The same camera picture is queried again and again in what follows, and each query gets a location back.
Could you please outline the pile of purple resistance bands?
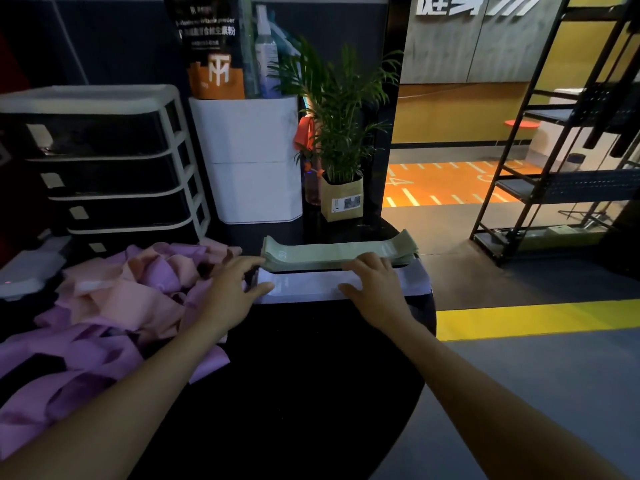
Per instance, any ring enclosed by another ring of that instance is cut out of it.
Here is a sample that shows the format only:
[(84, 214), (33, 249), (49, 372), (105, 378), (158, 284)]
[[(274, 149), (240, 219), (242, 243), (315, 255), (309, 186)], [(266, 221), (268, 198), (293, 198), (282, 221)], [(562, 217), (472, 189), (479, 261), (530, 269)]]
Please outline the pile of purple resistance bands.
[(36, 316), (36, 329), (0, 344), (0, 379), (31, 359), (56, 359), (62, 370), (29, 380), (0, 400), (0, 460), (66, 418), (143, 362), (143, 352), (160, 341), (140, 341), (138, 334), (91, 323), (70, 324), (54, 309)]

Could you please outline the white desktop device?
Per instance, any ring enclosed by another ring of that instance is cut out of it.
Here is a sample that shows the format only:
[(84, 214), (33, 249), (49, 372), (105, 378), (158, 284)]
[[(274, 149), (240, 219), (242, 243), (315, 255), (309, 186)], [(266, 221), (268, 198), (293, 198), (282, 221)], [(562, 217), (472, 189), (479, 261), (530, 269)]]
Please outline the white desktop device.
[(50, 237), (34, 250), (21, 251), (0, 269), (0, 300), (16, 301), (37, 293), (62, 270), (71, 236)]

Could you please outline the person's left forearm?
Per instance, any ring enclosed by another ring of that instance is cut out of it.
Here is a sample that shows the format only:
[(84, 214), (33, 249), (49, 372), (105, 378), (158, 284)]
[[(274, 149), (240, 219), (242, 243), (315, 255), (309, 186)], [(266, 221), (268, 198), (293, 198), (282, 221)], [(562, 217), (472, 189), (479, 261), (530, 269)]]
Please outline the person's left forearm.
[(197, 366), (229, 331), (201, 319), (9, 459), (0, 480), (126, 480)]

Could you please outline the person's right forearm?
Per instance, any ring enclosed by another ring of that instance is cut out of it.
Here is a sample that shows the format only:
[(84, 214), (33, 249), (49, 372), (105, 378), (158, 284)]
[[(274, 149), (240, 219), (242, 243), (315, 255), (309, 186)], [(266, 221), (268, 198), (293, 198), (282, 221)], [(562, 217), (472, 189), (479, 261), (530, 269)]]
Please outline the person's right forearm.
[(629, 480), (411, 316), (393, 315), (380, 330), (420, 371), (488, 480)]

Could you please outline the green box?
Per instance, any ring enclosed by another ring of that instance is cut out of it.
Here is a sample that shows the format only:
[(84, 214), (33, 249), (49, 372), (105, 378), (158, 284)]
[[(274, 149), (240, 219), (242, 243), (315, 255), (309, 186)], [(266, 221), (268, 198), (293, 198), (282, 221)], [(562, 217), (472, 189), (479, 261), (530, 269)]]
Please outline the green box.
[(607, 233), (600, 227), (579, 225), (530, 227), (521, 235), (518, 251), (546, 251), (597, 245)]

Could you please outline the white plastic bin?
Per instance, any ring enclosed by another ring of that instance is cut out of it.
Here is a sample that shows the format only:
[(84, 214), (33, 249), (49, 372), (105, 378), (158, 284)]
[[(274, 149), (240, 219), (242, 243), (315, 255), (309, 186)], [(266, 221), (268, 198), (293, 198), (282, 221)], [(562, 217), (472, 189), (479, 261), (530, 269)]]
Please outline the white plastic bin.
[(190, 97), (189, 105), (220, 221), (247, 225), (300, 218), (298, 99)]

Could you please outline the person's right hand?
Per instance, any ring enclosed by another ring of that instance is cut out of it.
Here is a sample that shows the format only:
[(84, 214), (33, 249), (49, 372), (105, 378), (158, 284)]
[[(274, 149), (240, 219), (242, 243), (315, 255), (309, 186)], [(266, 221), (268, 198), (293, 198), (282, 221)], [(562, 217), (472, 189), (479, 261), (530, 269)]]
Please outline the person's right hand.
[[(368, 252), (359, 255), (342, 266), (344, 271), (354, 273), (361, 282), (367, 298), (366, 307), (356, 307), (363, 318), (373, 327), (390, 337), (401, 325), (412, 318), (401, 288), (401, 282), (387, 258)], [(341, 283), (339, 286), (354, 286)]]

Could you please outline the clear spray bottle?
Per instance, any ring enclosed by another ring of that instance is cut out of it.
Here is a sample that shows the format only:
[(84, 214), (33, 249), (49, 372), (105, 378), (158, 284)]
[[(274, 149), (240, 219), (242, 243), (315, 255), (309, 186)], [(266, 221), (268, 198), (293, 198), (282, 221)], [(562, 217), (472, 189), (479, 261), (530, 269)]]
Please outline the clear spray bottle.
[(259, 70), (260, 92), (265, 99), (281, 98), (278, 88), (280, 85), (278, 48), (271, 33), (267, 7), (263, 4), (255, 6), (257, 17), (257, 38), (255, 41), (255, 55)]

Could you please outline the black metal shelf rack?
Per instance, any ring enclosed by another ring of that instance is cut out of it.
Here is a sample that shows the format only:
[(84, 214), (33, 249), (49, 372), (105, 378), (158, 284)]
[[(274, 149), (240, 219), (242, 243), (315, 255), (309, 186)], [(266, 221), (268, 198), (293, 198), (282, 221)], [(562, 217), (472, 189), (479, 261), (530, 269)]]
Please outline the black metal shelf rack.
[[(531, 81), (510, 131), (469, 240), (501, 266), (518, 254), (521, 235), (530, 227), (579, 225), (618, 229), (606, 211), (614, 201), (640, 198), (640, 162), (631, 155), (640, 144), (640, 0), (613, 6), (571, 6), (561, 0), (550, 33), (535, 65)], [(610, 22), (604, 46), (589, 69), (583, 88), (546, 90), (538, 87), (562, 23)], [(555, 123), (563, 127), (546, 165), (515, 168), (509, 156), (522, 120)], [(570, 153), (565, 171), (551, 171), (572, 128), (591, 127), (584, 147), (593, 149), (603, 133), (619, 135), (610, 156), (614, 169), (580, 170), (585, 156)], [(521, 251), (526, 257), (595, 246), (546, 251)]]

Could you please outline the black and orange pouch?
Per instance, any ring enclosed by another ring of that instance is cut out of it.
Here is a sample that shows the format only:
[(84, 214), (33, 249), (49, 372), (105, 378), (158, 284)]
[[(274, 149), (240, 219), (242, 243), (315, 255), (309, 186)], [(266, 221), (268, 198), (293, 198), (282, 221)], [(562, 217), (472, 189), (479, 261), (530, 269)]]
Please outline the black and orange pouch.
[(244, 100), (238, 0), (163, 0), (194, 98)]

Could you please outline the orange-topped spray bottle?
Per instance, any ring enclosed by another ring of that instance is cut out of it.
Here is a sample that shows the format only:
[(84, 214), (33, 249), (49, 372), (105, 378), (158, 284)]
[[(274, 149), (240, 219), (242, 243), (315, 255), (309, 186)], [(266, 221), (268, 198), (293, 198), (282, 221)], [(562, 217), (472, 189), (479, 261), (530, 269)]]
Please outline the orange-topped spray bottle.
[(320, 206), (321, 196), (319, 192), (320, 179), (323, 169), (316, 150), (316, 126), (311, 115), (302, 117), (294, 137), (294, 148), (298, 154), (302, 169), (302, 183), (305, 201), (310, 205)]

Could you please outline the grey resistance band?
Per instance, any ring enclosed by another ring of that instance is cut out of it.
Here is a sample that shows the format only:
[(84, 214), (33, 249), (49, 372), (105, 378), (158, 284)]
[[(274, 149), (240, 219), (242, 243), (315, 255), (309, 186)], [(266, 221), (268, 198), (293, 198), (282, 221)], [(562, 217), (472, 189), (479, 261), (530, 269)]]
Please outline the grey resistance band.
[[(395, 268), (394, 272), (405, 297), (432, 294), (429, 275), (420, 260), (414, 259), (407, 266)], [(362, 289), (360, 278), (350, 271), (276, 274), (260, 268), (253, 277), (252, 286), (264, 282), (272, 282), (274, 288), (257, 300), (258, 304), (263, 305), (343, 300), (346, 297), (338, 288), (341, 283), (348, 283), (357, 290)]]

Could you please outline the white cabinet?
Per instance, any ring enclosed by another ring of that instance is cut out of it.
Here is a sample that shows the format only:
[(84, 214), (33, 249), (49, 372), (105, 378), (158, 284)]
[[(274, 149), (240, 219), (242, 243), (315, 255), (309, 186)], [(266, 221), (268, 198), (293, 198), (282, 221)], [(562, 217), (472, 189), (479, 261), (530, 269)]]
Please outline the white cabinet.
[[(561, 125), (546, 121), (540, 122), (540, 126), (529, 145), (525, 161), (543, 168), (549, 160), (562, 131), (563, 127)], [(596, 146), (593, 149), (588, 149), (584, 147), (584, 144), (591, 131), (591, 127), (584, 127), (581, 130), (572, 128), (550, 170), (565, 171), (569, 161), (562, 167), (560, 167), (560, 164), (565, 156), (570, 153), (579, 153), (585, 156), (580, 165), (580, 170), (614, 169), (617, 167), (620, 160), (611, 157), (610, 152), (619, 135), (603, 133)]]

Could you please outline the white wall sign letters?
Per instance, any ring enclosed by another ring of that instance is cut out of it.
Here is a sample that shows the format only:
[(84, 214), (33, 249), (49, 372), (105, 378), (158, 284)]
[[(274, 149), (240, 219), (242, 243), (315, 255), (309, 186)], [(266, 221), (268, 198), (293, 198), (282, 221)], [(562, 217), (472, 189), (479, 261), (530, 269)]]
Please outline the white wall sign letters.
[(541, 0), (417, 0), (416, 16), (523, 17)]

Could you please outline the translucent green bottle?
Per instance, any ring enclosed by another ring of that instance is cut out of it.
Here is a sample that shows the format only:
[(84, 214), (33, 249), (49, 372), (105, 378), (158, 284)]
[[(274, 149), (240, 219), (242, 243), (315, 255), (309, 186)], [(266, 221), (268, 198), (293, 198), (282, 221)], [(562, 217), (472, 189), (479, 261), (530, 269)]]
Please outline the translucent green bottle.
[(239, 15), (239, 41), (243, 58), (243, 79), (245, 98), (260, 96), (259, 78), (257, 76), (251, 0), (237, 0)]

